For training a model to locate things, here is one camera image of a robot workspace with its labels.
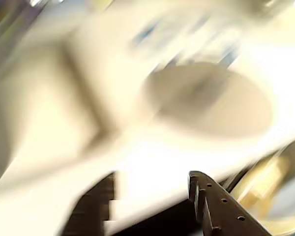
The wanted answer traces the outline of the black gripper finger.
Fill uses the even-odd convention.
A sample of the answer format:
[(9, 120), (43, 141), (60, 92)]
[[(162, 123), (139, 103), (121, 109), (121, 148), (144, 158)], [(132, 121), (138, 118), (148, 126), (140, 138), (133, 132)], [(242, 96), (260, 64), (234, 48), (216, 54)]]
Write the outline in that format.
[(219, 183), (199, 171), (189, 172), (188, 198), (205, 236), (268, 236), (254, 219)]
[(116, 173), (111, 172), (86, 191), (76, 202), (62, 236), (103, 236), (110, 220), (110, 201), (115, 199)]

